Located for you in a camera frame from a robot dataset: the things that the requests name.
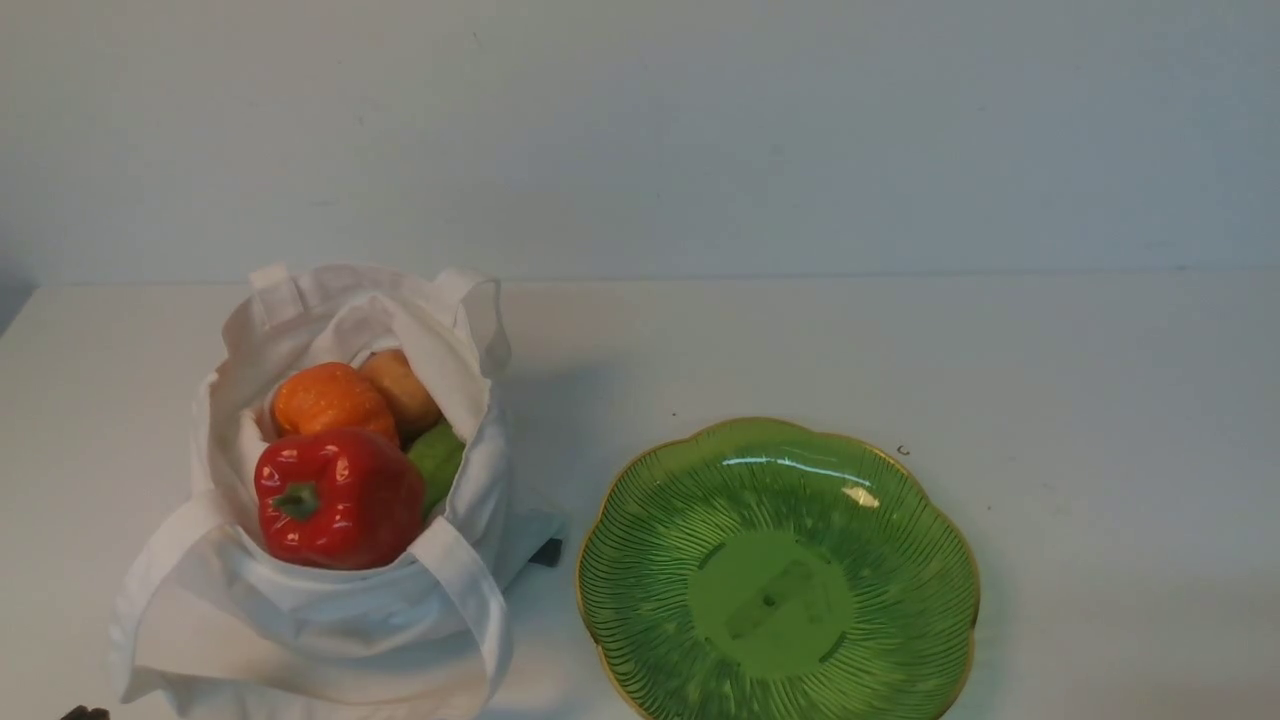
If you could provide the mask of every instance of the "bell pepper stem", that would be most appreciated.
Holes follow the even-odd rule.
[[[294,520],[306,520],[320,509],[315,483],[289,483],[271,506]]]

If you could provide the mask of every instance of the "black object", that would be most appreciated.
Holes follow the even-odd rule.
[[[111,714],[101,707],[90,710],[83,705],[77,705],[74,710],[63,715],[63,720],[111,720]]]
[[[544,568],[556,568],[559,565],[561,551],[564,548],[564,541],[559,538],[552,538],[543,543],[543,547],[538,548],[529,561],[534,565],[541,565]]]

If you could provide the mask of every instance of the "plate center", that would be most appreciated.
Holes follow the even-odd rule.
[[[762,678],[819,669],[852,616],[840,565],[777,530],[741,533],[708,552],[690,578],[689,605],[703,638]]]

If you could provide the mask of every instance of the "white wall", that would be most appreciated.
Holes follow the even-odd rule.
[[[1280,264],[1280,1],[0,1],[0,269],[276,259]]]

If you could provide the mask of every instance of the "produce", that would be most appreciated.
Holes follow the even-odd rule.
[[[315,365],[284,380],[271,401],[271,415],[282,436],[365,428],[399,442],[381,393],[346,363]]]
[[[253,473],[273,557],[332,570],[394,561],[422,530],[425,484],[384,436],[330,428],[269,445]]]
[[[440,406],[408,366],[404,351],[384,350],[370,355],[360,366],[360,374],[387,400],[401,439],[408,442],[440,421]]]
[[[426,482],[426,497],[422,501],[422,516],[426,518],[431,510],[449,495],[453,488],[453,478],[462,466],[462,451],[466,446],[453,434],[453,428],[448,421],[443,421],[422,437],[417,438],[408,448],[408,459],[422,474]]]

